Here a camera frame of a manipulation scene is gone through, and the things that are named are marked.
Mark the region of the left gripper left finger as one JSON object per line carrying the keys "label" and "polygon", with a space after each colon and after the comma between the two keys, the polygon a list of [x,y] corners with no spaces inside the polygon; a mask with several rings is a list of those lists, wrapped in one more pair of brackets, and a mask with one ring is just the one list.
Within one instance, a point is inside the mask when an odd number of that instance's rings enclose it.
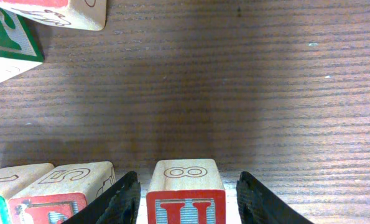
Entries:
{"label": "left gripper left finger", "polygon": [[140,199],[141,184],[130,171],[63,224],[136,224]]}

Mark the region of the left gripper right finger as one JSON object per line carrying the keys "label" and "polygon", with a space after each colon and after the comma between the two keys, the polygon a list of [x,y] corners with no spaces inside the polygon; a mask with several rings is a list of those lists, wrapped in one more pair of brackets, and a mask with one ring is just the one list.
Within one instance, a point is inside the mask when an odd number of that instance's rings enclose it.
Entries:
{"label": "left gripper right finger", "polygon": [[249,172],[241,172],[236,194],[242,224],[313,224]]}

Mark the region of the red U block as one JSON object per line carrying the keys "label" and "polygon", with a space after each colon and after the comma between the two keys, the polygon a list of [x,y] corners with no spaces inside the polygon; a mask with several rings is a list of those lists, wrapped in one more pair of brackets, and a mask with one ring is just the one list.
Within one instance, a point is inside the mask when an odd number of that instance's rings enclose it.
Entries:
{"label": "red U block", "polygon": [[149,224],[226,223],[226,192],[213,159],[159,161],[146,203]]}

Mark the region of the red E block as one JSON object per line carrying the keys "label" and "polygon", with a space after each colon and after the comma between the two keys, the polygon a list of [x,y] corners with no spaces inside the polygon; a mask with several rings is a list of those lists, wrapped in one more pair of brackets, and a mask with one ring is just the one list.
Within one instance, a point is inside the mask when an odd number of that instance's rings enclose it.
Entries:
{"label": "red E block", "polygon": [[13,223],[63,223],[116,182],[109,161],[58,166],[9,199]]}

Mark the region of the green N block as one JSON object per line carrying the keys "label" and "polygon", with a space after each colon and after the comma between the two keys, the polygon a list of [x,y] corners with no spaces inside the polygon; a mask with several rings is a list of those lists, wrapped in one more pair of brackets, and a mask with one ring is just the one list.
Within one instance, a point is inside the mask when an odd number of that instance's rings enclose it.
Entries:
{"label": "green N block", "polygon": [[52,169],[54,165],[51,163],[0,169],[0,223],[11,223],[9,199]]}

